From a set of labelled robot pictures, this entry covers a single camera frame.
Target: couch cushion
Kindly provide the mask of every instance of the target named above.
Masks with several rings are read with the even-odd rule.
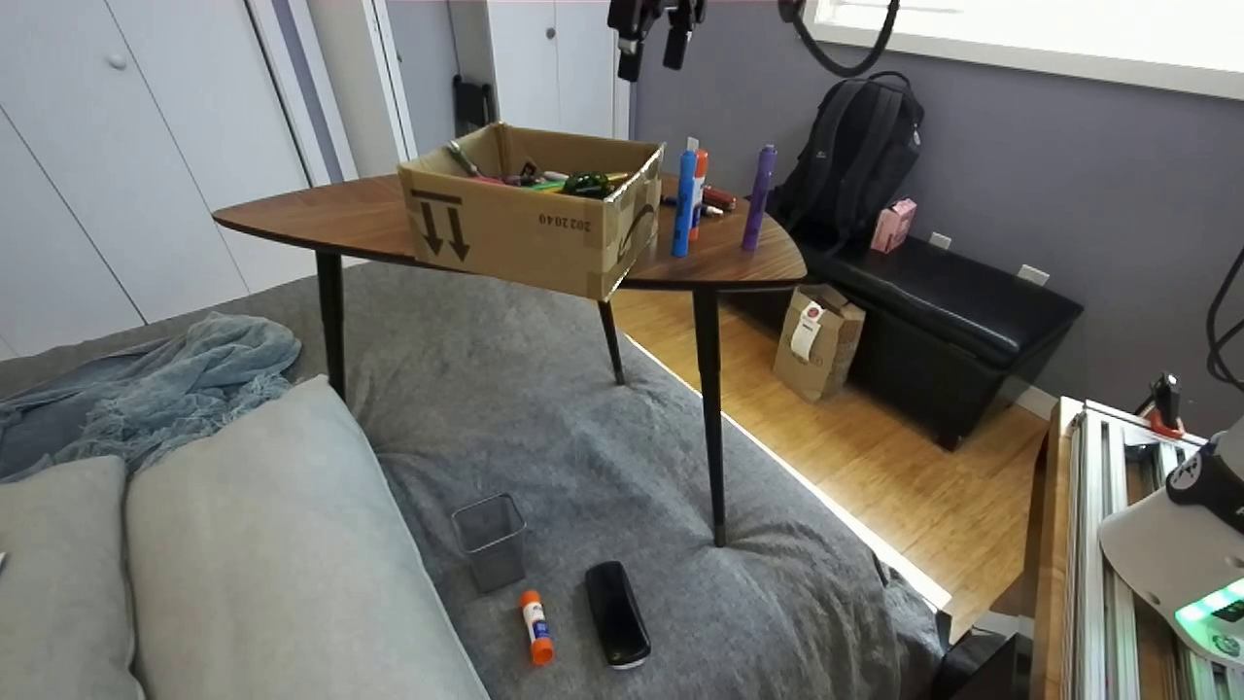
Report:
[[[124,464],[56,464],[0,484],[0,696],[135,700],[120,538]]]
[[[146,466],[129,545],[152,696],[488,696],[323,379]]]

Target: bottle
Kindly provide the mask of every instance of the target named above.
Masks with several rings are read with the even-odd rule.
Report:
[[[701,167],[701,140],[694,138],[681,167],[677,167],[677,214],[673,214],[673,239],[670,257],[690,257],[694,228],[695,228],[695,167]]]
[[[547,618],[545,618],[545,602],[542,602],[542,590],[521,590],[517,594],[517,609],[521,609],[521,628],[528,633],[528,660],[537,669],[551,664],[551,630],[547,630]]]
[[[771,186],[774,186],[774,160],[779,160],[774,145],[766,145],[762,157],[756,160],[749,211],[746,211],[746,227],[744,227],[746,253],[762,240]]]

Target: bag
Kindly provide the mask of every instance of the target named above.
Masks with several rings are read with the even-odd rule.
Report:
[[[774,372],[804,401],[823,401],[849,384],[865,306],[827,285],[790,293]]]
[[[907,74],[838,83],[771,214],[809,249],[867,249],[923,152],[927,109]]]

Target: wooden floor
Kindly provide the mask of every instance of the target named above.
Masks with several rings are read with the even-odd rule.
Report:
[[[619,293],[613,315],[634,344],[701,384],[690,296]],[[774,379],[771,331],[733,306],[721,323],[727,411],[941,585],[952,594],[957,630],[972,628],[1024,567],[1046,419],[1007,410],[988,416],[959,451],[941,451],[923,428],[856,389],[819,405],[803,401]]]

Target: gray couch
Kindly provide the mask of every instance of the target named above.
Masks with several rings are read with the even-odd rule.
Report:
[[[637,345],[613,384],[593,302],[352,270],[346,401],[318,379],[310,279],[221,311],[302,337],[288,392],[146,466],[0,484],[3,700],[931,692],[932,609],[736,424],[712,550],[701,396]],[[0,363],[0,424],[3,396],[190,323]],[[528,521],[525,581],[490,594],[450,521],[488,493]],[[629,567],[651,624],[634,674],[596,646],[600,561]],[[547,669],[525,660],[521,586],[545,594]]]

